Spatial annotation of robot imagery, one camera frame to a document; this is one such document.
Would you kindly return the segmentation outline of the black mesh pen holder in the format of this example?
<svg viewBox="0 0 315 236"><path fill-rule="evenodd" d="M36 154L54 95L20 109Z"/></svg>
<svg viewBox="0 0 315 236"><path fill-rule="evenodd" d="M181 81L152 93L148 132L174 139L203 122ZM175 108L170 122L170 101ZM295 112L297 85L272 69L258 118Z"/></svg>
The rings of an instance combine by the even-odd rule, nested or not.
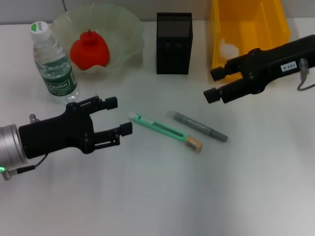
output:
<svg viewBox="0 0 315 236"><path fill-rule="evenodd" d="M157 74L189 73L193 41L192 14L157 13Z"/></svg>

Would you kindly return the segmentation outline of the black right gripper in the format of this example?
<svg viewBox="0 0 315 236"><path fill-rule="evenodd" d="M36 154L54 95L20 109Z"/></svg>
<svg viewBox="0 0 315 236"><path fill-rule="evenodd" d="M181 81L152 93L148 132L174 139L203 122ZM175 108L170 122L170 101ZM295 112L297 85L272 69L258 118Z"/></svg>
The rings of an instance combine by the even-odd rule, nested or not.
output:
<svg viewBox="0 0 315 236"><path fill-rule="evenodd" d="M228 59L225 65L210 70L214 81L234 81L220 88L203 92L208 103L236 100L248 94L258 94L272 81L302 72L299 91L315 87L315 83L303 87L309 68L315 67L315 34L289 42L270 50L259 48L248 52L244 58Z"/></svg>

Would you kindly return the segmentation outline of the tan eraser block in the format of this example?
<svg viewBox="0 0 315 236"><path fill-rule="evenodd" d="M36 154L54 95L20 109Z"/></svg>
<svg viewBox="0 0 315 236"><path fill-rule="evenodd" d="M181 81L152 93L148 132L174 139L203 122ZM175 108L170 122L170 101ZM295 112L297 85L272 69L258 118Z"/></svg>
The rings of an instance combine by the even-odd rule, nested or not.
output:
<svg viewBox="0 0 315 236"><path fill-rule="evenodd" d="M185 145L195 152L200 152L203 147L203 144L199 140L190 135L187 136Z"/></svg>

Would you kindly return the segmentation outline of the yellow plastic bin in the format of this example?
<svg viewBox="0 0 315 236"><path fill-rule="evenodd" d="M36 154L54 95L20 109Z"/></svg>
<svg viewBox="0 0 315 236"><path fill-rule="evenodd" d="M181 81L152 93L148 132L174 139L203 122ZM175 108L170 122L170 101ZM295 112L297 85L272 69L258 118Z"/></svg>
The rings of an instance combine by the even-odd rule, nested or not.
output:
<svg viewBox="0 0 315 236"><path fill-rule="evenodd" d="M209 36L210 66L216 68L227 61L220 53L223 43L242 56L288 43L290 30L281 0L211 0Z"/></svg>

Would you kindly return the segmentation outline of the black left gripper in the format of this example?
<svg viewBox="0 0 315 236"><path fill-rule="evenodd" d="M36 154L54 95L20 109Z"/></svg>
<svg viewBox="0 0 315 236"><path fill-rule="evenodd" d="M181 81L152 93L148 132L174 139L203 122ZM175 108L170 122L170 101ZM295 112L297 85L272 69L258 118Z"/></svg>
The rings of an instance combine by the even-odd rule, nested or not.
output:
<svg viewBox="0 0 315 236"><path fill-rule="evenodd" d="M63 114L19 127L22 148L28 159L64 148L78 148L84 154L120 145L120 137L132 134L132 123L94 133L90 114L118 107L117 98L94 96L70 103Z"/></svg>

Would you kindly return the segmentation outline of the clear green-label water bottle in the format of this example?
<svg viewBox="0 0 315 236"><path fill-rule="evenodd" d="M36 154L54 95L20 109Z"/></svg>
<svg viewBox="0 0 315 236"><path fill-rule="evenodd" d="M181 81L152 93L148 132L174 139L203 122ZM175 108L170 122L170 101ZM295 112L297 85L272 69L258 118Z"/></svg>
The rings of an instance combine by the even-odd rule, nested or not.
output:
<svg viewBox="0 0 315 236"><path fill-rule="evenodd" d="M50 95L59 103L76 101L79 91L70 59L49 25L44 21L34 22L30 34L34 62Z"/></svg>

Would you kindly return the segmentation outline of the green white pen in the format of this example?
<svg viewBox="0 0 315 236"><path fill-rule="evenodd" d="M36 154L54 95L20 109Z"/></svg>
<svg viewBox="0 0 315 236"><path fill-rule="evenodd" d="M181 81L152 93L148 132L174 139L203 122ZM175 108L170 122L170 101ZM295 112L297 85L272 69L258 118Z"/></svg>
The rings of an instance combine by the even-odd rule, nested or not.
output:
<svg viewBox="0 0 315 236"><path fill-rule="evenodd" d="M158 133L161 133L163 135L166 135L168 137L171 137L171 138L176 139L178 141L181 141L183 143L187 140L188 134L185 134L185 133L180 132L178 130L172 129L172 128L170 128L170 127L168 127L162 123L159 123L157 121L147 119L142 115L130 112L128 114L128 118L137 124L140 124L146 128L154 130Z"/></svg>

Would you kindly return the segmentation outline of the red orange fruit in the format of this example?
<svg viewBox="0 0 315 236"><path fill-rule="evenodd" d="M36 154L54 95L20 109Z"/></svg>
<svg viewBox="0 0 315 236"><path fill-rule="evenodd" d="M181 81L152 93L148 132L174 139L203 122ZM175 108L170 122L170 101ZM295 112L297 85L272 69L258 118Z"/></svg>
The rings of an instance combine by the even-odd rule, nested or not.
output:
<svg viewBox="0 0 315 236"><path fill-rule="evenodd" d="M88 70L96 65L105 67L110 61L107 43L100 34L90 29L83 32L72 44L69 55L81 70Z"/></svg>

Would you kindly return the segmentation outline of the green glass fruit plate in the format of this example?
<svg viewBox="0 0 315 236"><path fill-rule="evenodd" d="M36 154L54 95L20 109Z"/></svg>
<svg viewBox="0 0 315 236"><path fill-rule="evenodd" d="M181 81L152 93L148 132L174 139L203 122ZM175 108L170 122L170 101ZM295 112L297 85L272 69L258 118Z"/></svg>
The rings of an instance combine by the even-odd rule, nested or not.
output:
<svg viewBox="0 0 315 236"><path fill-rule="evenodd" d="M80 5L51 24L52 34L67 53L80 35L88 30L97 32L107 43L110 60L106 66L94 65L82 70L74 62L71 64L75 72L84 74L118 71L131 58L141 54L144 48L143 29L136 15L112 3Z"/></svg>

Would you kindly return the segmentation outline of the white paper ball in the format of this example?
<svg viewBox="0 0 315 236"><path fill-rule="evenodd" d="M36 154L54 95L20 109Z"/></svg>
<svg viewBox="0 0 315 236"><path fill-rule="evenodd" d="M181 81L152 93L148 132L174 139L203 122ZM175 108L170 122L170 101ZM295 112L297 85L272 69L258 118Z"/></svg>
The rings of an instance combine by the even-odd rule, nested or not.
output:
<svg viewBox="0 0 315 236"><path fill-rule="evenodd" d="M239 56L239 49L233 45L225 42L225 39L220 40L220 57L229 60Z"/></svg>

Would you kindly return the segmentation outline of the grey marker pen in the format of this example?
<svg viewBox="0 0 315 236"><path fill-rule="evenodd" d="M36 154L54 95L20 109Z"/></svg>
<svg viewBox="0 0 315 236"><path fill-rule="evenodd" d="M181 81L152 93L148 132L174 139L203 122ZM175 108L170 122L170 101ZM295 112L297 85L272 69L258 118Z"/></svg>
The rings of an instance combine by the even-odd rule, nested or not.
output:
<svg viewBox="0 0 315 236"><path fill-rule="evenodd" d="M199 123L181 113L178 113L176 111L168 111L167 116L172 118L173 120L190 127L191 129L198 131L206 136L209 136L211 138L214 138L221 142L227 142L228 137L202 123Z"/></svg>

